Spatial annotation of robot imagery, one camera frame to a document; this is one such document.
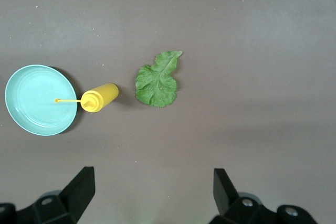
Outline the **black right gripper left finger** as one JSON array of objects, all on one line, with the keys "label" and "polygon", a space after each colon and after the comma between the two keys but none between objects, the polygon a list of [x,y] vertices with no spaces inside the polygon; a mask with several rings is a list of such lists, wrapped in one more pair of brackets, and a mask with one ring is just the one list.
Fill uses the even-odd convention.
[{"label": "black right gripper left finger", "polygon": [[77,223],[95,195],[94,171],[84,167],[63,190],[47,192],[24,209],[1,203],[1,223]]}]

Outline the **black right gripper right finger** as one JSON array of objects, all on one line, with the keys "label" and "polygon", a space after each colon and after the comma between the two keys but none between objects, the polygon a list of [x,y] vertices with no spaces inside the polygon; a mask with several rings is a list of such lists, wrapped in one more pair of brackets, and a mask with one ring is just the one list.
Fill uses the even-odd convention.
[{"label": "black right gripper right finger", "polygon": [[223,168],[214,169],[213,196],[219,214],[210,223],[316,223],[298,206],[281,205],[273,212],[257,196],[239,193]]}]

